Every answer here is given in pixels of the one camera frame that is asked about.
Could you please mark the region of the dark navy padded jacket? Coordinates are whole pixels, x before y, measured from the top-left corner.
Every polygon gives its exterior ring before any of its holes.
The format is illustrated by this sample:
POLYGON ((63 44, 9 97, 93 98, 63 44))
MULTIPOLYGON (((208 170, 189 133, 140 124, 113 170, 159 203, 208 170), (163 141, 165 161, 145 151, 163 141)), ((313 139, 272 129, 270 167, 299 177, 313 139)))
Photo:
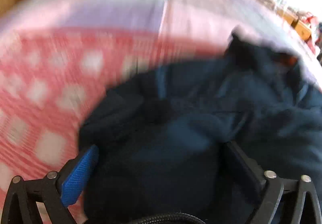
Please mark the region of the dark navy padded jacket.
POLYGON ((85 188, 87 222, 173 213, 249 222, 267 187, 231 142, 296 181, 273 223, 321 220, 321 91, 294 57, 232 34, 220 58, 161 66, 106 91, 79 131, 79 147, 99 151, 85 188))

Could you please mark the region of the red checkered mat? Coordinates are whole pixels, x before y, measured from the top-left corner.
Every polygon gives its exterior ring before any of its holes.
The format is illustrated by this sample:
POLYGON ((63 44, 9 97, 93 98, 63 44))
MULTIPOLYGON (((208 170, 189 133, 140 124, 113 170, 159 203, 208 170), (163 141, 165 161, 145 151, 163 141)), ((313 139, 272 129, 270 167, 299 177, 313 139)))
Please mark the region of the red checkered mat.
POLYGON ((41 178, 75 156, 80 124, 106 88, 166 62, 220 55, 227 45, 112 29, 2 35, 1 197, 14 176, 41 178))

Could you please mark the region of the right wooden nightstand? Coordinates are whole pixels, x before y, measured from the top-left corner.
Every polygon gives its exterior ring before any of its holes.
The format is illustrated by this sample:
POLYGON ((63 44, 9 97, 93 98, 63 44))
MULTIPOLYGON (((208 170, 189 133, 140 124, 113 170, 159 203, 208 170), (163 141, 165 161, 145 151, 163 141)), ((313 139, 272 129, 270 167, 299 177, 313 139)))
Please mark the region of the right wooden nightstand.
POLYGON ((310 28, 295 13, 281 8, 278 8, 276 13, 298 33, 302 40, 307 41, 311 37, 310 28))

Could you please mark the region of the purple pink patchwork quilt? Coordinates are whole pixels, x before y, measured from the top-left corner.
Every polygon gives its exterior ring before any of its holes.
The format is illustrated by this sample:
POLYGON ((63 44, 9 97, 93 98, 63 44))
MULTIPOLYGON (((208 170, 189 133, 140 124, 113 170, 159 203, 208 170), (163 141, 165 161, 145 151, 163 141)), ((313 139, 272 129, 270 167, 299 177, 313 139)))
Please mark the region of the purple pink patchwork quilt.
POLYGON ((23 0, 1 18, 1 46, 20 31, 116 28, 190 38, 225 48, 234 29, 300 57, 303 76, 321 86, 321 65, 300 36, 256 0, 23 0))

